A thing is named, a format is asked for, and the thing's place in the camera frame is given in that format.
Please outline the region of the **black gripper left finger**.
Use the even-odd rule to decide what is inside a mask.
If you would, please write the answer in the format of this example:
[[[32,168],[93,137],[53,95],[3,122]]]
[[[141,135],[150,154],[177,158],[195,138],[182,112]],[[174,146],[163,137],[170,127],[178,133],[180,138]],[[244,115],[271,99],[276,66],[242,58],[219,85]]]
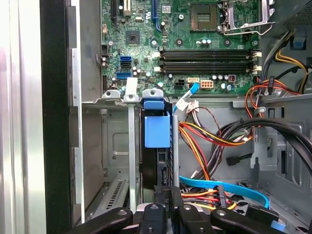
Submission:
[[[166,201],[170,186],[154,187],[154,202],[143,203],[135,212],[113,208],[77,226],[78,234],[164,234],[167,228]]]

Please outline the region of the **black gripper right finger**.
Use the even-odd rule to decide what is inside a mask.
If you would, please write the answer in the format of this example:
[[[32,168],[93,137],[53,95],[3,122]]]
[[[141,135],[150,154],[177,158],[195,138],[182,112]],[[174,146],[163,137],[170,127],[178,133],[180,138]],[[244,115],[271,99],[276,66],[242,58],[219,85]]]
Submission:
[[[210,215],[183,203],[180,189],[170,187],[175,234],[267,234],[268,226],[232,210],[218,208]]]

